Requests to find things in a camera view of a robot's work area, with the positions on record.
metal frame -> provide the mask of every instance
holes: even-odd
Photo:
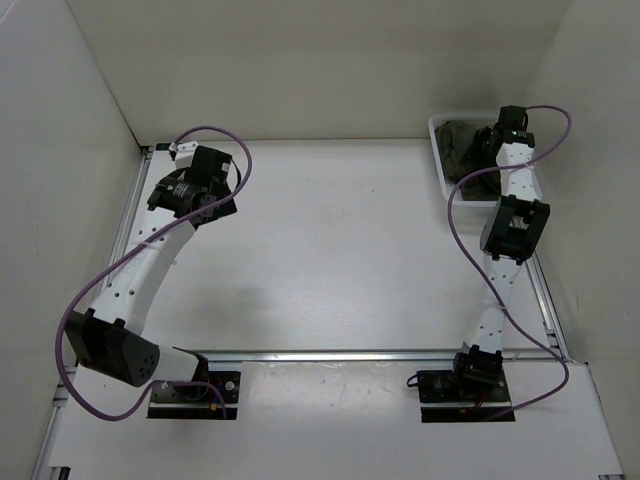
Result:
[[[142,152],[143,157],[138,175],[128,195],[122,220],[109,257],[109,264],[124,254],[128,244],[153,151],[154,149],[151,147]],[[534,253],[525,264],[538,300],[550,345],[552,348],[556,348],[564,359],[573,362],[569,356],[569,349],[560,319],[537,255]],[[105,288],[107,283],[108,281],[105,279],[102,283],[102,288]],[[218,364],[219,367],[216,368],[228,369],[240,368],[242,362],[451,362],[457,350],[200,351],[199,353],[207,357],[210,363]],[[505,361],[555,361],[546,352],[533,347],[531,349],[505,350],[503,356]],[[53,401],[53,411],[49,419],[49,425],[34,465],[31,480],[58,480],[65,478],[69,474],[68,469],[65,467],[49,468],[47,465],[53,440],[62,417],[61,410],[64,408],[66,400],[66,390],[59,385]]]

white floor panel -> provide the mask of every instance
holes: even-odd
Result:
[[[235,145],[214,145],[245,165]],[[178,256],[149,313],[147,338],[201,350],[461,346],[478,315],[481,279],[451,239],[429,141],[250,148],[254,173],[238,213],[199,229]],[[141,209],[172,169],[166,152],[154,154]],[[483,223],[461,223],[478,258]],[[546,342],[524,270],[511,310]],[[510,327],[505,345],[531,348]]]
[[[556,396],[516,422],[422,424],[408,363],[243,365],[238,420],[91,417],[69,401],[52,466],[70,479],[597,480],[620,474],[585,366]],[[515,402],[557,384],[552,362],[505,365]],[[80,369],[76,385],[104,410],[129,407],[139,390]]]

white plastic tray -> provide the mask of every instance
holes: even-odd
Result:
[[[447,201],[449,200],[449,196],[451,195],[455,184],[450,182],[444,175],[444,170],[442,168],[442,159],[440,158],[440,148],[438,147],[438,141],[436,139],[436,128],[450,120],[460,120],[463,122],[467,122],[474,125],[477,129],[480,129],[487,126],[493,126],[493,124],[498,120],[498,115],[495,113],[487,112],[458,112],[433,115],[431,118],[429,118],[429,136],[431,137],[431,145],[433,147],[433,156],[436,161],[436,169],[438,170],[438,180],[440,181],[440,187],[442,188],[442,195],[444,195],[444,198]],[[461,207],[483,208],[490,210],[494,207],[495,204],[495,200],[484,202],[464,200],[460,191],[456,192],[456,195],[453,199],[453,205]]]

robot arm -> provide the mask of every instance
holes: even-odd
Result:
[[[526,131],[524,108],[503,107],[486,148],[498,149],[498,166],[516,166],[533,156],[534,138]],[[531,168],[501,171],[502,196],[487,220],[480,238],[484,272],[505,305],[509,304],[516,277],[525,260],[533,255],[549,218],[549,205],[541,203]],[[454,360],[452,383],[461,396],[490,392],[502,376],[502,334],[506,317],[488,286],[473,331]]]
[[[156,185],[143,222],[134,232],[134,244],[136,239],[143,241],[176,218],[230,193],[230,155],[196,142],[179,148],[172,152],[178,169]],[[73,312],[66,333],[79,363],[135,387],[154,380],[199,380],[207,371],[206,360],[144,339],[145,319],[175,257],[196,230],[236,211],[230,201],[147,244],[117,271],[85,313]]]

purple cable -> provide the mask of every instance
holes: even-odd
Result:
[[[156,238],[159,238],[160,236],[164,235],[169,230],[171,230],[172,228],[180,225],[181,223],[187,222],[187,221],[191,220],[192,218],[197,217],[198,215],[201,215],[201,214],[203,214],[205,212],[208,212],[209,210],[213,210],[214,208],[218,208],[220,205],[223,205],[223,204],[227,203],[228,201],[233,199],[236,195],[238,195],[238,193],[240,193],[240,191],[247,184],[247,181],[249,180],[249,177],[251,176],[251,170],[253,168],[253,158],[251,157],[251,152],[249,151],[249,148],[247,147],[247,145],[235,133],[230,132],[229,130],[225,130],[224,128],[214,127],[214,126],[210,126],[210,125],[201,125],[199,127],[194,127],[194,128],[191,128],[191,129],[187,130],[186,132],[184,132],[182,135],[180,135],[176,139],[175,143],[177,144],[183,138],[185,138],[187,135],[190,135],[190,134],[192,134],[194,132],[197,132],[197,131],[200,131],[200,130],[212,130],[214,132],[222,133],[222,134],[226,135],[227,137],[230,137],[231,139],[235,140],[236,143],[238,145],[240,145],[240,147],[242,148],[242,150],[244,151],[244,153],[245,153],[245,155],[247,157],[247,171],[246,171],[242,181],[238,185],[236,185],[235,190],[233,192],[231,192],[229,195],[227,195],[226,197],[221,198],[220,200],[217,200],[217,201],[215,201],[215,202],[213,202],[213,203],[211,203],[209,205],[206,205],[206,206],[204,206],[202,208],[199,208],[198,210],[194,210],[193,212],[185,215],[184,217],[180,217],[180,218],[174,220],[173,222],[165,225],[164,227],[159,229],[157,232],[155,232],[153,235],[150,235],[148,238],[146,238],[144,243],[139,243],[137,246],[135,246],[133,249],[131,249],[129,252],[127,252],[125,255],[123,255],[119,260],[117,260],[112,265],[107,267],[103,272],[99,273],[93,280],[91,280],[87,285],[85,285],[82,288],[82,290],[80,290],[80,292],[78,292],[78,294],[73,298],[73,300],[71,300],[71,303],[69,304],[69,306],[65,310],[64,314],[62,315],[62,319],[60,320],[60,325],[58,325],[58,330],[56,332],[56,340],[55,340],[55,357],[56,357],[56,367],[58,368],[58,374],[60,375],[60,378],[62,379],[62,383],[64,384],[66,389],[69,391],[69,394],[74,398],[74,400],[76,402],[78,402],[78,404],[80,404],[80,406],[82,408],[84,408],[87,412],[89,412],[90,414],[98,417],[101,420],[105,420],[105,421],[108,421],[108,422],[117,422],[117,421],[124,420],[125,418],[130,417],[140,407],[140,405],[142,405],[142,402],[144,401],[144,398],[146,397],[147,393],[149,393],[151,388],[155,384],[163,383],[163,382],[160,381],[160,380],[156,380],[154,382],[151,382],[149,385],[147,385],[147,387],[143,390],[142,395],[140,396],[138,401],[135,403],[135,405],[133,407],[131,407],[131,409],[127,410],[125,413],[122,413],[120,415],[108,415],[108,414],[98,410],[97,408],[93,407],[89,402],[87,402],[82,397],[82,395],[80,395],[80,392],[78,392],[78,390],[73,386],[73,383],[71,382],[71,379],[69,378],[69,375],[67,374],[67,371],[64,368],[64,361],[62,359],[62,339],[64,337],[64,329],[65,329],[65,327],[67,325],[67,322],[69,321],[69,317],[71,316],[71,312],[73,312],[73,309],[78,305],[80,300],[82,300],[82,298],[87,293],[89,293],[89,291],[91,291],[91,289],[93,287],[98,285],[98,283],[100,283],[100,281],[102,281],[102,279],[104,279],[105,277],[107,277],[108,275],[110,275],[111,273],[116,271],[122,265],[124,265],[129,260],[131,260],[133,257],[138,255],[142,250],[144,250],[146,248],[146,245],[145,245],[146,243],[153,242]],[[206,386],[207,388],[210,388],[211,390],[213,390],[218,395],[218,398],[220,399],[220,402],[222,403],[223,415],[226,418],[226,416],[227,416],[226,407],[225,407],[224,402],[222,400],[222,396],[220,395],[220,392],[218,391],[218,389],[216,387],[214,387],[213,385],[211,385],[210,383],[207,383],[207,382],[167,382],[167,383],[173,384],[173,385],[179,385],[179,386]]]
[[[537,347],[540,347],[542,350],[544,350],[549,355],[551,355],[555,360],[560,362],[560,364],[562,365],[562,368],[564,370],[564,378],[563,378],[562,382],[560,382],[558,384],[558,386],[552,388],[551,390],[549,390],[546,393],[543,393],[542,395],[538,395],[537,397],[532,398],[531,400],[527,400],[526,402],[522,402],[522,403],[519,403],[518,405],[514,405],[511,408],[508,408],[506,410],[502,410],[500,413],[497,413],[496,415],[492,415],[491,417],[488,417],[486,419],[486,421],[494,420],[494,419],[496,419],[498,417],[501,417],[501,416],[506,415],[506,414],[511,413],[511,412],[515,412],[516,410],[520,410],[521,408],[528,407],[529,405],[532,405],[532,404],[537,403],[537,402],[539,402],[541,400],[544,400],[545,398],[548,398],[551,395],[553,395],[553,394],[559,392],[560,390],[562,390],[565,387],[565,385],[569,382],[569,367],[567,367],[567,363],[564,360],[564,358],[562,358],[560,355],[558,355],[556,352],[554,352],[551,348],[547,347],[543,343],[541,343],[538,340],[536,340],[535,338],[533,338],[520,325],[518,325],[518,323],[513,319],[513,317],[509,313],[509,310],[507,310],[507,306],[505,305],[504,300],[502,300],[502,297],[498,293],[498,290],[496,290],[496,288],[493,286],[493,283],[489,279],[488,275],[484,272],[484,270],[482,269],[480,264],[478,264],[478,262],[475,261],[475,259],[469,253],[469,250],[467,250],[467,248],[462,243],[462,240],[460,239],[460,236],[458,235],[458,232],[456,231],[455,224],[453,222],[453,200],[454,200],[454,197],[456,195],[456,192],[458,190],[460,190],[462,188],[462,186],[465,183],[467,183],[469,180],[471,180],[472,178],[478,177],[480,175],[484,175],[485,173],[498,172],[498,171],[501,171],[501,170],[518,170],[520,168],[526,168],[526,167],[528,167],[530,165],[533,165],[534,163],[542,160],[546,156],[550,155],[552,152],[554,152],[562,144],[562,142],[565,141],[565,139],[569,135],[569,132],[571,131],[571,126],[573,125],[573,121],[571,120],[571,115],[569,114],[569,112],[566,111],[563,108],[555,107],[553,105],[534,105],[534,106],[531,106],[531,107],[527,107],[527,110],[536,110],[536,109],[555,110],[557,112],[562,113],[566,117],[567,126],[566,126],[566,128],[564,130],[564,133],[560,136],[558,141],[556,143],[554,143],[548,150],[544,151],[540,155],[532,158],[531,160],[529,160],[528,162],[525,162],[523,164],[513,165],[513,166],[483,168],[482,170],[477,170],[475,172],[470,173],[469,175],[464,177],[462,180],[460,180],[455,185],[455,187],[453,187],[453,190],[452,190],[451,194],[449,195],[449,201],[447,202],[447,221],[449,222],[449,228],[451,229],[451,234],[453,235],[453,239],[458,244],[458,247],[460,248],[460,250],[462,251],[464,256],[467,257],[467,260],[469,260],[469,263],[471,263],[471,265],[473,265],[473,267],[478,271],[478,273],[480,274],[482,279],[489,286],[489,289],[493,292],[493,295],[496,297],[496,300],[498,301],[498,305],[500,305],[502,307],[502,309],[504,311],[504,315],[505,315],[505,317],[507,317],[507,320],[509,320],[509,323],[511,325],[513,325],[513,328],[515,328],[523,337],[525,337],[527,340],[529,340],[531,343],[533,343]]]

